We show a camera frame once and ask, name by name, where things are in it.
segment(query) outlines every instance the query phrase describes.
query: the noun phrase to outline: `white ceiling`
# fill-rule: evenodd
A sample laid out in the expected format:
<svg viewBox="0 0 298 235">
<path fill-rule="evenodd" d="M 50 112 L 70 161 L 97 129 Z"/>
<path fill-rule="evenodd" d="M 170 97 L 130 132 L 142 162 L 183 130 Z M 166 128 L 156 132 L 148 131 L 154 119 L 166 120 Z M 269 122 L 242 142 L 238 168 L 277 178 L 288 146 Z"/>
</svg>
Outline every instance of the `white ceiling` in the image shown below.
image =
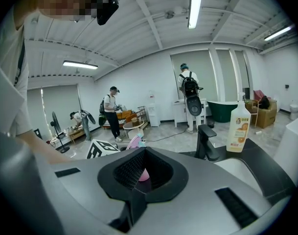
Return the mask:
<svg viewBox="0 0 298 235">
<path fill-rule="evenodd" d="M 181 6 L 172 19 L 165 13 Z M 291 24 L 274 0 L 202 0 L 196 29 L 187 28 L 189 0 L 119 0 L 119 9 L 99 26 L 65 22 L 34 13 L 25 22 L 29 77 L 88 76 L 95 79 L 140 57 L 195 43 L 235 43 L 264 50 L 264 37 Z M 63 67 L 64 60 L 98 65 L 97 70 Z"/>
</svg>

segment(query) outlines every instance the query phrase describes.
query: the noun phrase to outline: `pink object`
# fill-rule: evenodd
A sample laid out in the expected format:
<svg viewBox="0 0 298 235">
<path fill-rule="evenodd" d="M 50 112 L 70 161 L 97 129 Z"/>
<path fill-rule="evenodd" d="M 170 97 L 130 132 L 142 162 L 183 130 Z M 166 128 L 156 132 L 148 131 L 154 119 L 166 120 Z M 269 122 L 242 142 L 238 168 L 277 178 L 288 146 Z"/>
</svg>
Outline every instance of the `pink object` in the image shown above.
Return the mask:
<svg viewBox="0 0 298 235">
<path fill-rule="evenodd" d="M 139 142 L 141 142 L 141 137 L 138 135 L 134 136 L 134 138 L 129 142 L 126 150 L 139 147 Z"/>
<path fill-rule="evenodd" d="M 264 97 L 264 93 L 261 90 L 254 91 L 254 99 L 260 101 L 262 97 Z"/>
<path fill-rule="evenodd" d="M 132 149 L 132 148 L 137 148 L 137 147 L 140 147 L 140 144 L 144 145 L 142 143 L 142 140 L 141 140 L 141 134 L 138 134 L 136 135 L 128 144 L 126 150 L 129 150 L 129 149 Z M 147 169 L 144 169 L 144 172 L 143 174 L 141 175 L 141 177 L 139 178 L 139 181 L 140 182 L 143 182 L 143 181 L 146 181 L 150 178 L 149 176 L 149 173 L 147 171 Z"/>
<path fill-rule="evenodd" d="M 147 172 L 147 169 L 144 169 L 143 174 L 141 175 L 141 177 L 139 178 L 140 182 L 146 181 L 149 179 L 149 173 Z"/>
</svg>

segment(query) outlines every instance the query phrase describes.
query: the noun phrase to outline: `sneaker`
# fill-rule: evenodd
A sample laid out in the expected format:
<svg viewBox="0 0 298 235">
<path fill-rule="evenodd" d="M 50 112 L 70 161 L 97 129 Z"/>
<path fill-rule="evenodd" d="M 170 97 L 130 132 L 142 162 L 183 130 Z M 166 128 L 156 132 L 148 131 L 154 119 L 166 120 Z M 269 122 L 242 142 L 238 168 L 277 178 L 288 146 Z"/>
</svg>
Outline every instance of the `sneaker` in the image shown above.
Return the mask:
<svg viewBox="0 0 298 235">
<path fill-rule="evenodd" d="M 193 133 L 193 130 L 190 131 L 189 128 L 187 128 L 186 131 L 189 132 L 189 133 Z"/>
<path fill-rule="evenodd" d="M 121 139 L 120 137 L 117 137 L 117 138 L 115 139 L 115 141 L 116 141 L 116 142 L 122 142 L 122 139 Z"/>
</svg>

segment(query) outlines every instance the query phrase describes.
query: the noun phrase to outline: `black pants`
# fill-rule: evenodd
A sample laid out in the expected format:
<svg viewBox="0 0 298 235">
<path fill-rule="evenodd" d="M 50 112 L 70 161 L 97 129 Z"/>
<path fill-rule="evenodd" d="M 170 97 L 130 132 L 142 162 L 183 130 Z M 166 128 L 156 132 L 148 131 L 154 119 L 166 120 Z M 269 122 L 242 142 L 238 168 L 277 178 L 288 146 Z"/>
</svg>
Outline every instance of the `black pants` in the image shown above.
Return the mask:
<svg viewBox="0 0 298 235">
<path fill-rule="evenodd" d="M 120 136 L 120 131 L 119 131 L 119 123 L 118 123 L 118 118 L 115 112 L 106 112 L 105 116 L 107 120 L 109 121 L 109 124 L 111 126 L 111 131 L 114 135 L 115 138 L 117 136 Z"/>
</svg>

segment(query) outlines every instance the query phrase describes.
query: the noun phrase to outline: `bottle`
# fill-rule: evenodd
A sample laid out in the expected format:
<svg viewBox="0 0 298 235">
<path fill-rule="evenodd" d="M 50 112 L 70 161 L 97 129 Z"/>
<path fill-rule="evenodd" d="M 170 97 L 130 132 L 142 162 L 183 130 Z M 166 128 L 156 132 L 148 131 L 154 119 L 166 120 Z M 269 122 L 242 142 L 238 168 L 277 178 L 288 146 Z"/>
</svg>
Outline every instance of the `bottle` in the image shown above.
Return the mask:
<svg viewBox="0 0 298 235">
<path fill-rule="evenodd" d="M 251 113 L 246 109 L 245 93 L 239 93 L 238 107 L 231 112 L 226 150 L 242 152 L 249 132 Z"/>
</svg>

